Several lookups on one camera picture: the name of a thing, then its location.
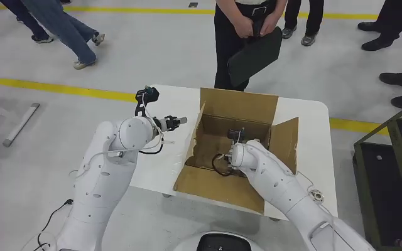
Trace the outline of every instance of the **cardboard box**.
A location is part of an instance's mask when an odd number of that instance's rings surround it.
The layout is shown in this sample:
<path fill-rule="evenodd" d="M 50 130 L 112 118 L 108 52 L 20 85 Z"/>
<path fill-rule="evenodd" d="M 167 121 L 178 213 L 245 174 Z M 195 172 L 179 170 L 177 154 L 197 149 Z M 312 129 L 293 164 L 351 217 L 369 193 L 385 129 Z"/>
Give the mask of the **cardboard box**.
<path fill-rule="evenodd" d="M 278 96 L 201 88 L 200 113 L 175 191 L 222 201 L 264 213 L 264 200 L 240 171 L 223 177 L 212 168 L 217 153 L 227 154 L 229 129 L 244 128 L 245 141 L 261 143 L 296 173 L 298 118 L 272 125 Z M 216 161 L 219 171 L 227 163 Z"/>

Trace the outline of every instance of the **black folder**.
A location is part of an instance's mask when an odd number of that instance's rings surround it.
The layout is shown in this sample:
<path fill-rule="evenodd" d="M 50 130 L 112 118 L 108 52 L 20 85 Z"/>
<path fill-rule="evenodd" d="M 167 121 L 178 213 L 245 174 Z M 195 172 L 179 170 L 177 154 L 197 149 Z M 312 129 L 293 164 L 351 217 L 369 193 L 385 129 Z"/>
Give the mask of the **black folder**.
<path fill-rule="evenodd" d="M 234 87 L 251 78 L 279 57 L 282 44 L 281 28 L 276 27 L 270 34 L 251 39 L 252 42 L 229 59 L 229 75 Z"/>

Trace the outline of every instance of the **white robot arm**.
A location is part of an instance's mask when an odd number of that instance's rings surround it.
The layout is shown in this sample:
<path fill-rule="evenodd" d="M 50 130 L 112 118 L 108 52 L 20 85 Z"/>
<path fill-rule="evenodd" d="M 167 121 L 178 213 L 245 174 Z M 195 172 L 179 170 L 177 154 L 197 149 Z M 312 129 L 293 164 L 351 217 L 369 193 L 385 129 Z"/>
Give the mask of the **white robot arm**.
<path fill-rule="evenodd" d="M 229 159 L 254 189 L 297 227 L 309 250 L 375 251 L 350 226 L 323 210 L 289 168 L 258 141 L 235 144 Z"/>
<path fill-rule="evenodd" d="M 187 118 L 145 116 L 144 106 L 158 96 L 155 88 L 146 87 L 137 93 L 135 117 L 99 124 L 77 172 L 72 211 L 53 250 L 101 251 L 107 223 L 129 187 L 138 154 L 160 152 L 163 145 L 156 152 L 141 150 L 157 136 L 163 141 L 162 132 L 187 122 Z"/>

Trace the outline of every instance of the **person's hand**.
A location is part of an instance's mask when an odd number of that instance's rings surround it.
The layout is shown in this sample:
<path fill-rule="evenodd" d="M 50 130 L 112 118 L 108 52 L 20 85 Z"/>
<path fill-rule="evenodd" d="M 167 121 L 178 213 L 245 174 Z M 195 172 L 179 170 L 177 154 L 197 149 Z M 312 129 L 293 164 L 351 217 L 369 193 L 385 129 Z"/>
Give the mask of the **person's hand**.
<path fill-rule="evenodd" d="M 240 16 L 233 22 L 236 33 L 241 38 L 253 35 L 253 21 L 245 16 Z"/>
<path fill-rule="evenodd" d="M 280 17 L 275 15 L 274 13 L 269 14 L 265 20 L 261 31 L 259 32 L 260 36 L 265 36 L 266 34 L 270 34 L 274 31 L 276 24 L 278 23 Z"/>

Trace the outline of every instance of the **yellow floor line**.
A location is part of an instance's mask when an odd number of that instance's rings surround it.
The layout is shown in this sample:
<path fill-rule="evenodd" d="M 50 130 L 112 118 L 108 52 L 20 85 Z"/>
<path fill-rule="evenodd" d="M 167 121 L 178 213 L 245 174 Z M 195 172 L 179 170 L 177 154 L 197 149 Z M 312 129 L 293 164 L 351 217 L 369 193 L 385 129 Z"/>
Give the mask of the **yellow floor line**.
<path fill-rule="evenodd" d="M 163 8 L 131 8 L 131 7 L 90 7 L 90 6 L 66 6 L 66 11 L 101 12 L 101 13 L 155 13 L 155 14 L 208 14 L 213 15 L 213 9 L 163 9 Z M 299 18 L 307 18 L 308 13 L 301 12 Z M 330 19 L 377 19 L 377 14 L 354 13 L 324 13 L 324 18 Z"/>
<path fill-rule="evenodd" d="M 0 85 L 5 85 L 8 87 L 27 88 L 32 90 L 42 90 L 45 92 L 56 92 L 70 95 L 87 96 L 100 99 L 136 102 L 135 93 L 113 92 L 108 90 L 71 87 L 68 85 L 54 85 L 50 83 L 36 83 L 36 82 L 13 80 L 7 78 L 0 78 Z"/>
<path fill-rule="evenodd" d="M 369 133 L 377 128 L 380 124 L 370 123 L 370 122 L 362 122 L 362 121 L 354 121 L 354 120 L 346 120 L 346 119 L 330 119 L 330 127 L 331 129 L 344 130 L 344 131 L 354 131 L 354 132 L 365 132 Z M 379 131 L 377 134 L 389 136 L 387 128 Z"/>
<path fill-rule="evenodd" d="M 13 80 L 7 78 L 0 78 L 0 85 L 8 87 L 27 88 L 32 90 L 41 90 L 45 92 L 55 92 L 70 95 L 95 97 L 100 99 L 136 102 L 135 93 L 113 92 L 108 90 L 71 87 L 68 85 L 55 85 L 50 83 L 37 83 L 37 82 Z M 330 119 L 330 126 L 331 129 L 369 133 L 376 127 L 378 127 L 379 124 L 354 121 L 354 120 L 345 120 L 345 119 Z M 378 134 L 386 136 L 389 135 L 387 129 L 381 130 Z"/>

